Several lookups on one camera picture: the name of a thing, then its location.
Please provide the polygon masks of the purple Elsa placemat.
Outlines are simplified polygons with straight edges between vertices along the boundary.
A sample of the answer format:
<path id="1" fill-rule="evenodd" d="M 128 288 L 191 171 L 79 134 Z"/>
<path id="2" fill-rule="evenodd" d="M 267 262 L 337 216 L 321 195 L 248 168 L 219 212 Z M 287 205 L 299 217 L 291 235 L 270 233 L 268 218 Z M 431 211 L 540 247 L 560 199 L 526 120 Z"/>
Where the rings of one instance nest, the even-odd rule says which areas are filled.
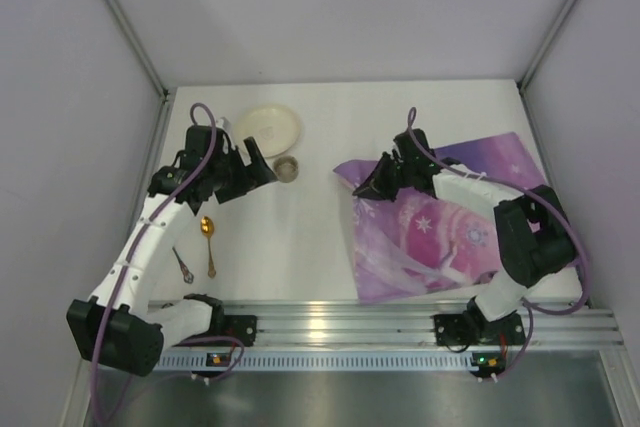
<path id="1" fill-rule="evenodd" d="M 514 132 L 439 147 L 436 154 L 526 189 L 545 181 Z M 393 202 L 355 199 L 352 219 L 353 276 L 363 303 L 487 283 L 500 268 L 491 221 L 411 188 Z"/>

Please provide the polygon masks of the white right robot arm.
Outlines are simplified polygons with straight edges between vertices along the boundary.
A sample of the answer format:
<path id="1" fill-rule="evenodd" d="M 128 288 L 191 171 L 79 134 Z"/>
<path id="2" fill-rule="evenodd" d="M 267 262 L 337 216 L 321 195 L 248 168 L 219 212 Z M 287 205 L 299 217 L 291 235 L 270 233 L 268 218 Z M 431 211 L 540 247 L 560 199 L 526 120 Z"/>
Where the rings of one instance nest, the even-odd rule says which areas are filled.
<path id="1" fill-rule="evenodd" d="M 394 143 L 354 188 L 354 197 L 395 205 L 399 194 L 411 189 L 436 205 L 454 205 L 491 223 L 499 251 L 494 275 L 460 313 L 457 335 L 469 344 L 496 335 L 531 289 L 580 255 L 555 191 L 546 185 L 524 189 L 453 158 L 439 159 L 420 129 L 399 134 Z"/>

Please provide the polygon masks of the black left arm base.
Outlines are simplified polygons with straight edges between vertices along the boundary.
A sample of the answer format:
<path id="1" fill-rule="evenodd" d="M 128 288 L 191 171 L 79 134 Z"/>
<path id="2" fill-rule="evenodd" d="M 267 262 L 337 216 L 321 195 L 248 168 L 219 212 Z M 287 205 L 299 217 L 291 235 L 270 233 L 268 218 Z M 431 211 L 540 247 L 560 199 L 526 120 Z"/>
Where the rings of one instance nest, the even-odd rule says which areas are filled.
<path id="1" fill-rule="evenodd" d="M 180 346 L 238 346 L 240 341 L 245 347 L 251 347 L 256 340 L 257 323 L 254 315 L 226 315 L 219 327 L 192 336 Z"/>

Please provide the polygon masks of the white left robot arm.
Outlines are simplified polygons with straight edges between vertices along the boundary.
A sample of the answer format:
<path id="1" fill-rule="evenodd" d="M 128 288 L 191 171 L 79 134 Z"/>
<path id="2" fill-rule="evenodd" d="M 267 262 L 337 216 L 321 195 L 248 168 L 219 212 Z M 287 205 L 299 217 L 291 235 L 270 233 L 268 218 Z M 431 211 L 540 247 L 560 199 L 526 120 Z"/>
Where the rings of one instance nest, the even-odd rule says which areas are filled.
<path id="1" fill-rule="evenodd" d="M 66 319 L 81 357 L 136 376 L 148 375 L 168 348 L 192 337 L 223 332 L 221 301 L 188 294 L 155 312 L 149 303 L 177 240 L 204 203 L 225 203 L 275 181 L 255 139 L 243 150 L 227 132 L 192 125 L 174 161 L 151 178 L 143 210 L 118 259 L 86 300 L 75 300 Z"/>

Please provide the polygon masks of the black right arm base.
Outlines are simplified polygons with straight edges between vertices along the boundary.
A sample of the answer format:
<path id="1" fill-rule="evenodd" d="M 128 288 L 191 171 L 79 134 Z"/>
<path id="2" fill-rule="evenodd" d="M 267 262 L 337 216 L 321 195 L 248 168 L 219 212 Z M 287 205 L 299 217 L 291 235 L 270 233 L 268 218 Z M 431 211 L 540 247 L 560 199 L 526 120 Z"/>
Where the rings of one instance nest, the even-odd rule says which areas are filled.
<path id="1" fill-rule="evenodd" d="M 494 322 L 472 319 L 462 313 L 437 314 L 433 323 L 436 344 L 440 347 L 521 346 L 526 338 L 517 313 Z"/>

